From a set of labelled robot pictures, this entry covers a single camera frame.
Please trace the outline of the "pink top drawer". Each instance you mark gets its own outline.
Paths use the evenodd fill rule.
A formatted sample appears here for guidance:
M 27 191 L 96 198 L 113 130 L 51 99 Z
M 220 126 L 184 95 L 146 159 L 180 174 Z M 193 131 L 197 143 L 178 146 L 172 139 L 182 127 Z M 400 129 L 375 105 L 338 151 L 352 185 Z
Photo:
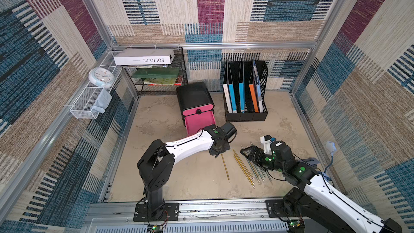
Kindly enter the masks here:
M 182 115 L 184 117 L 190 116 L 190 115 L 200 115 L 202 113 L 206 113 L 206 112 L 213 112 L 213 108 L 214 105 L 212 104 L 208 104 L 208 105 L 203 105 L 203 106 L 197 106 L 197 107 L 193 107 L 190 109 L 186 109 L 182 112 Z

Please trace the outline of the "black drawer cabinet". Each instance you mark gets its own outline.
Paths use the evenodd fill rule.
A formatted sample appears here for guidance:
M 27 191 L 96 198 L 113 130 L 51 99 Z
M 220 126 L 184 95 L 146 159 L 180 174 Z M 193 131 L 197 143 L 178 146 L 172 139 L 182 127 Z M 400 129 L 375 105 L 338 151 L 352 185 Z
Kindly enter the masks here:
M 205 82 L 197 82 L 188 85 L 179 86 L 176 89 L 177 98 L 181 113 L 197 106 L 212 104 L 214 102 Z

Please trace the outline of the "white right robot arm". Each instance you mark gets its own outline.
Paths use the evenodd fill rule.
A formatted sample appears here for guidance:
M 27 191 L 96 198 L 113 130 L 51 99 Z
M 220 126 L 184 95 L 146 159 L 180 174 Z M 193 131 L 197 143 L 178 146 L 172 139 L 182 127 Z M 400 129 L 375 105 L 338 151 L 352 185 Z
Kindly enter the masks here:
M 284 216 L 303 215 L 332 233 L 400 233 L 393 219 L 382 219 L 367 211 L 328 183 L 316 167 L 292 153 L 283 141 L 265 137 L 269 150 L 257 146 L 240 150 L 241 155 L 265 172 L 280 172 L 293 188 L 281 205 L 270 206 Z

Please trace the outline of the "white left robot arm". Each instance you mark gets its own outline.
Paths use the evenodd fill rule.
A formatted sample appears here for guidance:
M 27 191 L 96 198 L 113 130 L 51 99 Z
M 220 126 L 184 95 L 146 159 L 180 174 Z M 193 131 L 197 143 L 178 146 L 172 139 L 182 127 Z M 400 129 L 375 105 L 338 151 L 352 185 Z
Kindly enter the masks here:
M 230 149 L 237 130 L 230 122 L 199 129 L 195 134 L 173 142 L 154 140 L 137 163 L 144 183 L 144 208 L 149 221 L 167 218 L 169 211 L 163 198 L 162 187 L 170 178 L 174 165 L 198 152 L 208 151 L 218 157 Z

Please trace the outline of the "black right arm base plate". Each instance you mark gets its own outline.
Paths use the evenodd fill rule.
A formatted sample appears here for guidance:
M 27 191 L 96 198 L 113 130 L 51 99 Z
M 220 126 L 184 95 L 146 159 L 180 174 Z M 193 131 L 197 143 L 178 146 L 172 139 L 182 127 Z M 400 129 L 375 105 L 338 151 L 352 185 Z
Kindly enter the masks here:
M 268 199 L 265 200 L 266 204 L 266 210 L 268 213 L 268 216 L 270 218 L 282 218 L 282 219 L 288 219 L 289 213 L 287 213 L 284 201 L 281 198 L 278 199 Z

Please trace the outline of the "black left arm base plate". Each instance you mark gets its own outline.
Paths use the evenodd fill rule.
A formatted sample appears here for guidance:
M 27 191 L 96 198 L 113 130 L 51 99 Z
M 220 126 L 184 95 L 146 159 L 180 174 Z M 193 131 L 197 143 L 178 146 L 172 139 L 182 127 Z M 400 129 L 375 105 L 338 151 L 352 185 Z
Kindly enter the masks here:
M 167 202 L 160 208 L 151 210 L 148 203 L 137 203 L 133 222 L 163 222 L 177 221 L 179 219 L 180 204 Z

